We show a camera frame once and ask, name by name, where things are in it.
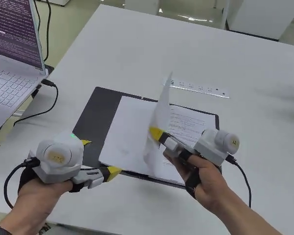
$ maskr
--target human hand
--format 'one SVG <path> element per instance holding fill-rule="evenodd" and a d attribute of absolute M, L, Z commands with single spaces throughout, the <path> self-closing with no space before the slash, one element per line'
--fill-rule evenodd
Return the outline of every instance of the human hand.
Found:
<path fill-rule="evenodd" d="M 12 234 L 37 234 L 61 195 L 73 187 L 71 181 L 44 184 L 36 178 L 19 191 L 13 210 L 0 222 Z"/>
<path fill-rule="evenodd" d="M 175 166 L 182 179 L 186 181 L 190 176 L 190 171 L 183 165 L 178 158 L 165 157 Z M 195 198 L 207 210 L 216 214 L 218 207 L 233 192 L 228 187 L 225 179 L 219 170 L 208 160 L 199 156 L 192 155 L 188 162 L 199 168 L 201 183 L 195 188 Z"/>

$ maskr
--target clipboard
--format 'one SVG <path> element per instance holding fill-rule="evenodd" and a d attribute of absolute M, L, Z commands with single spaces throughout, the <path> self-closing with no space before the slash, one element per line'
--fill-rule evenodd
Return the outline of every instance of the clipboard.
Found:
<path fill-rule="evenodd" d="M 81 116 L 79 117 L 75 128 L 73 129 L 73 133 L 81 140 L 88 140 L 92 142 L 85 145 L 84 147 L 83 165 L 90 167 L 100 167 L 104 165 L 99 162 L 99 156 L 122 96 L 157 102 L 157 100 L 141 97 L 138 95 L 127 94 L 102 87 L 96 87 L 90 99 L 88 100 Z M 190 110 L 208 115 L 214 115 L 216 120 L 216 129 L 219 130 L 218 115 L 195 109 Z M 157 180 L 149 177 L 148 175 L 139 174 L 136 172 L 123 171 L 122 174 L 174 186 L 177 188 L 185 188 L 181 185 Z"/>

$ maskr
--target document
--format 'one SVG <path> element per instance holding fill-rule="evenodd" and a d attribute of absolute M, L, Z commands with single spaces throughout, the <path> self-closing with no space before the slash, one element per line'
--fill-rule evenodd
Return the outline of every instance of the document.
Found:
<path fill-rule="evenodd" d="M 216 116 L 169 104 L 170 74 L 158 102 L 123 96 L 113 118 L 99 161 L 123 170 L 183 185 L 175 167 L 163 156 L 165 147 L 154 141 L 149 127 L 163 129 L 194 147 Z"/>

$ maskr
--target floor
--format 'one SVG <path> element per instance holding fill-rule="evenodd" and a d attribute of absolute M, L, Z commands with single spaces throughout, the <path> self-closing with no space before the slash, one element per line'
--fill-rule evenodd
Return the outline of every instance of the floor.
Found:
<path fill-rule="evenodd" d="M 124 3 L 125 0 L 70 0 L 65 7 L 52 5 L 52 18 L 49 32 L 49 59 L 46 64 L 53 67 L 57 66 L 100 4 L 124 8 Z M 223 4 L 224 0 L 219 0 L 217 7 L 214 9 L 214 0 L 160 0 L 158 15 L 188 21 L 194 24 L 219 27 Z M 40 37 L 43 52 L 45 52 L 48 7 L 44 2 L 38 2 L 37 5 L 42 18 Z M 285 30 L 280 42 L 294 45 L 294 20 Z M 30 102 L 31 99 L 28 99 L 20 109 L 26 109 Z M 17 120 L 16 117 L 10 118 L 2 127 L 0 131 L 0 143 L 4 142 L 15 120 Z"/>

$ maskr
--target laptop screen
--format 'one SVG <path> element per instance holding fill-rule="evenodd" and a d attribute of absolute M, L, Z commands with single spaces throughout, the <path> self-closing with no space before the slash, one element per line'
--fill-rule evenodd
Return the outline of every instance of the laptop screen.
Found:
<path fill-rule="evenodd" d="M 0 55 L 42 68 L 30 0 L 0 0 Z"/>

